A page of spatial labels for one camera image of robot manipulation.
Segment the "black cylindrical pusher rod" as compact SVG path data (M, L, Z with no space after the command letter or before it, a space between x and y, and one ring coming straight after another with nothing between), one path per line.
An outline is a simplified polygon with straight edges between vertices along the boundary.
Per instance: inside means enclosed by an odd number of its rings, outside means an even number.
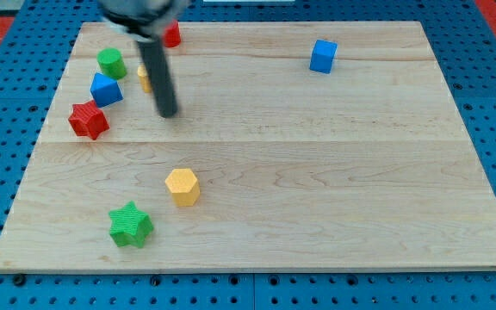
M178 112L178 103L161 39L138 41L137 46L152 87L158 114L163 118L174 117Z

